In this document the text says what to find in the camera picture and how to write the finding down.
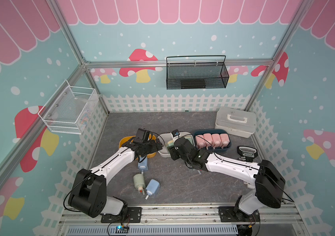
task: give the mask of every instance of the yellow mushroom stem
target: yellow mushroom stem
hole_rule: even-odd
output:
[[[229,76],[228,83],[234,83],[237,81],[237,74],[232,74]]]
[[[136,78],[137,83],[148,83],[150,81],[148,69],[142,69],[136,72],[136,75],[137,75],[137,78]]]
[[[266,83],[264,84],[264,86],[268,89],[271,89],[271,86],[273,85],[273,81],[275,79],[275,75],[274,74],[270,74],[270,76],[268,77]]]
[[[319,145],[312,144],[307,147],[307,152],[313,159],[317,160],[324,153],[324,150]]]
[[[100,82],[101,83],[110,83],[111,80],[108,78],[108,76],[106,74],[104,74],[100,77]]]

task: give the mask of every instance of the red mushroom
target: red mushroom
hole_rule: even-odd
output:
[[[228,83],[234,83],[237,81],[237,75],[247,75],[249,69],[247,66],[230,66],[228,67],[229,80]]]
[[[15,132],[17,137],[16,139],[13,139],[13,142],[18,142],[18,140],[25,134],[28,128],[38,117],[37,113],[41,108],[42,106],[31,106],[21,110],[15,116]],[[58,135],[52,134],[45,127],[38,138],[33,142],[31,148],[28,149],[23,159],[20,161],[20,167],[23,172],[29,172],[36,166],[39,158],[40,147],[44,148],[47,155],[51,156],[57,148],[58,141]]]
[[[111,80],[108,78],[108,75],[116,76],[116,72],[112,68],[97,68],[91,69],[91,74],[93,75],[95,81],[99,81],[101,83],[110,83]]]
[[[313,144],[307,147],[310,156],[317,160],[323,153],[326,153],[332,166],[335,167],[335,133],[321,130],[304,130],[302,140],[311,141]]]
[[[23,208],[24,197],[11,197],[22,182],[22,177],[9,178],[0,190],[0,230],[3,216],[8,216],[10,219],[15,220]]]
[[[266,69],[266,66],[259,66],[251,72],[251,76],[257,77],[261,76]],[[274,78],[277,78],[280,86],[283,86],[287,80],[288,75],[288,55],[286,52],[282,54],[272,73],[268,77],[264,86],[268,89],[271,89]]]
[[[131,56],[127,61],[157,61],[158,59],[151,54],[150,52],[144,49],[136,49],[133,51]],[[162,67],[140,67],[140,68],[121,68],[119,74],[123,77],[128,77],[136,73],[136,82],[137,83],[148,83],[150,81],[150,76],[148,75],[148,69],[153,71],[161,71]]]

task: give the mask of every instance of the yellow bowl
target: yellow bowl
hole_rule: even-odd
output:
[[[135,135],[133,135],[133,136],[127,136],[127,137],[124,137],[124,138],[122,138],[121,140],[120,140],[120,142],[119,142],[119,148],[121,148],[121,145],[123,145],[126,141],[128,141],[130,138],[132,138],[132,137],[135,137]],[[152,136],[151,137],[151,139],[152,140],[156,140],[156,136]],[[147,157],[148,158],[152,158],[152,157],[154,157],[156,155],[156,153],[151,153],[151,154],[148,154],[147,155]]]

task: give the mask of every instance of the ventilation grille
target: ventilation grille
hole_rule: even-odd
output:
[[[110,226],[108,232],[115,234],[117,225]],[[115,235],[229,235],[238,234],[236,225],[131,225],[129,233]],[[107,225],[70,226],[66,236],[107,235]]]

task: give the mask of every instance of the white plastic storage box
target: white plastic storage box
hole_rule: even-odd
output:
[[[215,129],[225,130],[230,135],[249,138],[255,133],[256,127],[255,113],[223,106],[217,112]]]

